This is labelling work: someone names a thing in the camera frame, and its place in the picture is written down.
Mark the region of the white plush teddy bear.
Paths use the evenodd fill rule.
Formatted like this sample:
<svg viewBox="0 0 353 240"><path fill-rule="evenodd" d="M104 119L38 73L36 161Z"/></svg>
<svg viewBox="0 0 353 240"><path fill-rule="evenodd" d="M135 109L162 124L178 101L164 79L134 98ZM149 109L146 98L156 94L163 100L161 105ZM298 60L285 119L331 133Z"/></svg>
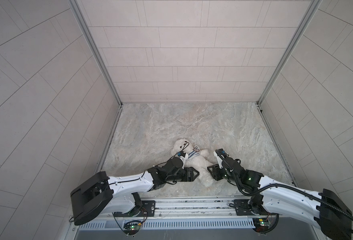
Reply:
<svg viewBox="0 0 353 240"><path fill-rule="evenodd" d="M187 154L192 151L194 145L187 139L179 139L175 142L171 154L176 154L179 151L184 151ZM215 165L215 162L209 158L209 151L207 149L200 148L200 155L192 159L187 159L185 162L185 167L194 167L199 171L199 181L205 186L210 187L214 183L214 179L211 177L207 170L207 167Z"/></svg>

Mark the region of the blue white striped knit sweater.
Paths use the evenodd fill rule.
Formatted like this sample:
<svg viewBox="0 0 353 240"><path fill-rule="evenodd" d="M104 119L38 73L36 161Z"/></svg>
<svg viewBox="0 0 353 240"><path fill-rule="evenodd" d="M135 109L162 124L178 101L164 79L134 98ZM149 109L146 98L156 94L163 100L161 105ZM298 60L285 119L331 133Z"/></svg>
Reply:
<svg viewBox="0 0 353 240"><path fill-rule="evenodd" d="M194 148L192 149L192 151L190 153L188 153L188 157L187 159L192 159L196 156L200 155L200 148L199 146L194 146Z"/></svg>

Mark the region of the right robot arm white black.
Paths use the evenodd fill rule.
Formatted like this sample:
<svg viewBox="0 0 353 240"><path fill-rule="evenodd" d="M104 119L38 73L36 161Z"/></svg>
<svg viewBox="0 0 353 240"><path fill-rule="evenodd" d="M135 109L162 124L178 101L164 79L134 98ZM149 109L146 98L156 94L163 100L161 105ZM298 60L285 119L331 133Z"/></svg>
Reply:
<svg viewBox="0 0 353 240"><path fill-rule="evenodd" d="M329 190L322 193L296 188L246 170L239 160L225 158L207 168L214 180L227 180L249 197L246 211L255 215L278 214L308 223L332 240L350 240L351 211Z"/></svg>

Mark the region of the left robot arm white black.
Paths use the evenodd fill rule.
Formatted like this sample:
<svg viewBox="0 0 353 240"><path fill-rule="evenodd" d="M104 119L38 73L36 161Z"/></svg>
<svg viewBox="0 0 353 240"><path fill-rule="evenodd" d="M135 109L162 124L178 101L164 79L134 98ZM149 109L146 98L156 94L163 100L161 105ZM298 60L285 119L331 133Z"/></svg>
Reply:
<svg viewBox="0 0 353 240"><path fill-rule="evenodd" d="M98 172L70 193L72 221L80 226L101 214L136 215L142 207L139 193L178 182L193 182L198 176L199 171L185 167L179 157L172 157L161 167L154 166L138 175L113 177L105 171Z"/></svg>

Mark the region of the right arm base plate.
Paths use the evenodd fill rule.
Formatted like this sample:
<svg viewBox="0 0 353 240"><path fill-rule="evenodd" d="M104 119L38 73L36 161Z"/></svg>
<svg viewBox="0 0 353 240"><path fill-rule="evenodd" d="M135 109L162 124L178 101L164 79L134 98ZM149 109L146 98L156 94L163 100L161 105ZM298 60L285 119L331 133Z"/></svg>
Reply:
<svg viewBox="0 0 353 240"><path fill-rule="evenodd" d="M253 207L250 205L249 200L247 199L236 199L232 203L232 207L235 209L237 216L267 216L270 215L264 208L262 207Z"/></svg>

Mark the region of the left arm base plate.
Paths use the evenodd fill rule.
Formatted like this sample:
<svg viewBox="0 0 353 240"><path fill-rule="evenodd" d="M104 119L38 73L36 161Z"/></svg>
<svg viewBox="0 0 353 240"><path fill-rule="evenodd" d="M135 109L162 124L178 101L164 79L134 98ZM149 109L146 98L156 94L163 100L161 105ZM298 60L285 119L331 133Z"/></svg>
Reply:
<svg viewBox="0 0 353 240"><path fill-rule="evenodd" d="M153 217L156 201L142 201L141 207L134 207L128 213L114 212L115 217L133 218L133 217Z"/></svg>

